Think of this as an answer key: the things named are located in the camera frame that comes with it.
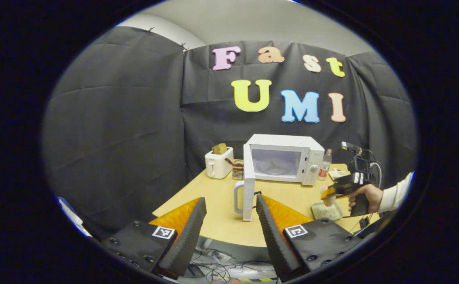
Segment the microwave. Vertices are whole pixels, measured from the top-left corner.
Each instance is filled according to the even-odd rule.
[[[324,148],[312,137],[254,134],[244,144],[244,180],[234,186],[234,210],[251,221],[256,179],[314,185]],[[242,208],[238,189],[243,187]]]

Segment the hand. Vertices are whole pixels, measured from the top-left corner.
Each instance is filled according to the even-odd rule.
[[[210,284],[222,284],[222,282],[213,280],[212,282],[210,282]],[[229,279],[229,281],[226,282],[226,284],[242,284],[242,282],[238,279]]]
[[[359,194],[365,194],[368,200],[368,213],[377,213],[380,208],[380,202],[382,202],[382,196],[384,192],[378,187],[372,184],[363,185],[356,191],[348,195],[348,210],[351,211],[352,207],[356,204],[356,196]]]

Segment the screw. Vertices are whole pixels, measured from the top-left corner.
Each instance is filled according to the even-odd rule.
[[[154,258],[151,257],[150,255],[144,256],[143,260],[145,260],[146,262],[154,262]]]

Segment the blue letter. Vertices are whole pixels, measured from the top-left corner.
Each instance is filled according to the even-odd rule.
[[[283,90],[280,92],[285,99],[285,112],[282,116],[282,121],[292,122],[295,120],[292,115],[292,111],[298,118],[298,121],[301,121],[305,117],[306,122],[319,122],[319,116],[317,115],[317,99],[319,99],[319,94],[316,92],[307,92],[303,102],[300,101],[298,95],[293,90]]]

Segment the water bottle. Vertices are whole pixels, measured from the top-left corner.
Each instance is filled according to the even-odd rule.
[[[319,176],[317,177],[318,180],[326,179],[327,171],[329,171],[329,166],[331,165],[332,159],[332,151],[331,149],[328,149],[322,159],[321,168],[319,170]]]

